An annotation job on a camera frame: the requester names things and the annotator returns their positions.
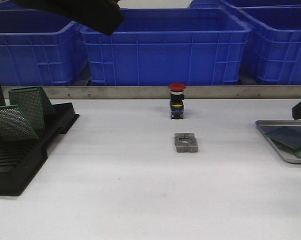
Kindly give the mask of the silver metal tray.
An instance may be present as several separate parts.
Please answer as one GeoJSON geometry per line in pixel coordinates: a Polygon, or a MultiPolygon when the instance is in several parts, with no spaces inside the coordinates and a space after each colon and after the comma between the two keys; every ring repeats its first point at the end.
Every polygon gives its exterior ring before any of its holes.
{"type": "Polygon", "coordinates": [[[276,154],[284,161],[290,164],[301,165],[301,158],[295,156],[288,147],[265,136],[266,133],[281,127],[289,127],[301,133],[301,120],[257,120],[256,129],[264,136],[264,139],[274,149],[276,154]]]}

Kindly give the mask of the black slotted board rack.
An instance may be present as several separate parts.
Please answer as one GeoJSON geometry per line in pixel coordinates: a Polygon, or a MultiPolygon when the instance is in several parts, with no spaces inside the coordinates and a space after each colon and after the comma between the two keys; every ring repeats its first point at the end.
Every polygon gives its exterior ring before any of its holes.
{"type": "MultiPolygon", "coordinates": [[[[0,96],[4,99],[1,82],[0,96]]],[[[46,162],[49,144],[79,117],[70,102],[52,105],[57,114],[45,117],[45,129],[33,129],[37,140],[0,143],[0,196],[21,195],[46,162]]]]}

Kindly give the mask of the blue centre plastic crate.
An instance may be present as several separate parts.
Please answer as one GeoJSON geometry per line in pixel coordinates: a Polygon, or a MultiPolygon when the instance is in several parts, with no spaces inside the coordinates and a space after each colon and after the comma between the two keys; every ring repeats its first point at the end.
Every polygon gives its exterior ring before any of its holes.
{"type": "Polygon", "coordinates": [[[250,29],[218,8],[124,9],[110,36],[80,32],[95,86],[235,85],[250,29]]]}

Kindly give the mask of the blue plastic crate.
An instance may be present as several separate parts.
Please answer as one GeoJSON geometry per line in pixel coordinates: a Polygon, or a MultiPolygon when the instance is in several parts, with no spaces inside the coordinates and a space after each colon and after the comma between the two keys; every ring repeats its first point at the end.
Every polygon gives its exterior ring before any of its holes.
{"type": "Polygon", "coordinates": [[[260,85],[301,85],[301,7],[245,7],[242,64],[260,85]]]}
{"type": "Polygon", "coordinates": [[[0,10],[1,84],[72,85],[88,63],[81,28],[49,12],[0,10]]]}
{"type": "Polygon", "coordinates": [[[80,32],[95,86],[235,85],[250,29],[218,8],[124,9],[110,36],[80,32]]]}

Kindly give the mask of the blue right plastic crate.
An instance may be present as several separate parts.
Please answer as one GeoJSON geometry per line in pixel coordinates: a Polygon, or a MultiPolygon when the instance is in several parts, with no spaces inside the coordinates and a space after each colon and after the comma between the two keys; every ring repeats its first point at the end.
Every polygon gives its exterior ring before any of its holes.
{"type": "Polygon", "coordinates": [[[301,85],[301,7],[245,7],[242,64],[260,85],[301,85]]]}

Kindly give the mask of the blue left plastic crate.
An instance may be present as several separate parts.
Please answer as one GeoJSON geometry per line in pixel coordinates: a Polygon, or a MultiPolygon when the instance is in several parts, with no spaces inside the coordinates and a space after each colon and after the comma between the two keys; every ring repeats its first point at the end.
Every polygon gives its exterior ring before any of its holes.
{"type": "Polygon", "coordinates": [[[0,10],[1,84],[72,85],[88,63],[81,28],[49,12],[0,10]]]}

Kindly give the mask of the blue far right crate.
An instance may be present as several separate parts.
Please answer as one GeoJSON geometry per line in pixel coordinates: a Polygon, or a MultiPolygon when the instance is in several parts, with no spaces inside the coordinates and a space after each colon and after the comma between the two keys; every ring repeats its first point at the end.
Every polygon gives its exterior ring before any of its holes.
{"type": "Polygon", "coordinates": [[[250,7],[278,7],[301,6],[301,0],[192,0],[189,8],[250,8],[250,7]]]}

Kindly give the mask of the blue far left crate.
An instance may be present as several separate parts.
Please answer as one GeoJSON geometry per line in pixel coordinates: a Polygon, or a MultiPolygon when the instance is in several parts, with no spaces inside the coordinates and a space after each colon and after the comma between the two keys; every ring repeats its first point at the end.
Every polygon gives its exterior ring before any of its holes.
{"type": "Polygon", "coordinates": [[[4,0],[0,2],[0,10],[23,10],[23,8],[11,0],[4,0]]]}

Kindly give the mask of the red emergency stop button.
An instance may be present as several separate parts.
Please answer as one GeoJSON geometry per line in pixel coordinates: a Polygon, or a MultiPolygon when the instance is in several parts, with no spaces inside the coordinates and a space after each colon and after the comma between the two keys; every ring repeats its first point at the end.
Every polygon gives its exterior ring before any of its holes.
{"type": "Polygon", "coordinates": [[[184,83],[171,83],[170,89],[170,119],[178,120],[184,118],[184,89],[186,85],[184,83]]]}

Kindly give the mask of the grey metal clamp block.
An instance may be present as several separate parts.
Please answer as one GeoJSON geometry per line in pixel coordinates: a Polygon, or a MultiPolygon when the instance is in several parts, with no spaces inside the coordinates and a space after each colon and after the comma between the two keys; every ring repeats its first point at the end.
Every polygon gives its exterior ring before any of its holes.
{"type": "Polygon", "coordinates": [[[175,133],[174,145],[178,153],[197,153],[199,150],[194,133],[175,133]]]}

